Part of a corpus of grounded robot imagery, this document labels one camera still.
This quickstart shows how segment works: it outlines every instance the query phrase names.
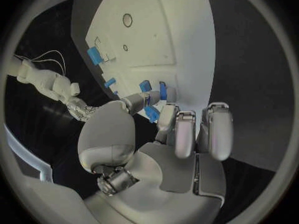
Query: blue plastic piece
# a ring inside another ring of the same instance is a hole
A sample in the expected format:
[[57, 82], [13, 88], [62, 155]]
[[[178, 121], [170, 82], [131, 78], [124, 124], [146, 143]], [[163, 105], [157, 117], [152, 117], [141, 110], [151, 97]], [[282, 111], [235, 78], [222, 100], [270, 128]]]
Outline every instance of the blue plastic piece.
[[111, 78], [109, 81], [107, 81], [104, 86], [108, 88], [110, 85], [114, 84], [116, 80], [114, 78]]
[[165, 82], [160, 82], [160, 100], [166, 101], [167, 100], [167, 91]]
[[151, 123], [154, 123], [160, 117], [160, 112], [153, 106], [146, 106], [145, 112], [146, 112], [147, 116], [149, 117], [149, 121]]
[[150, 82], [145, 80], [145, 81], [142, 81], [140, 84], [140, 89], [142, 92], [148, 92], [148, 91], [151, 91], [151, 85], [150, 85]]
[[98, 65], [99, 63], [103, 62], [104, 60], [102, 59], [98, 49], [94, 46], [92, 48], [89, 48], [87, 50], [88, 55], [90, 56], [92, 62], [94, 65]]

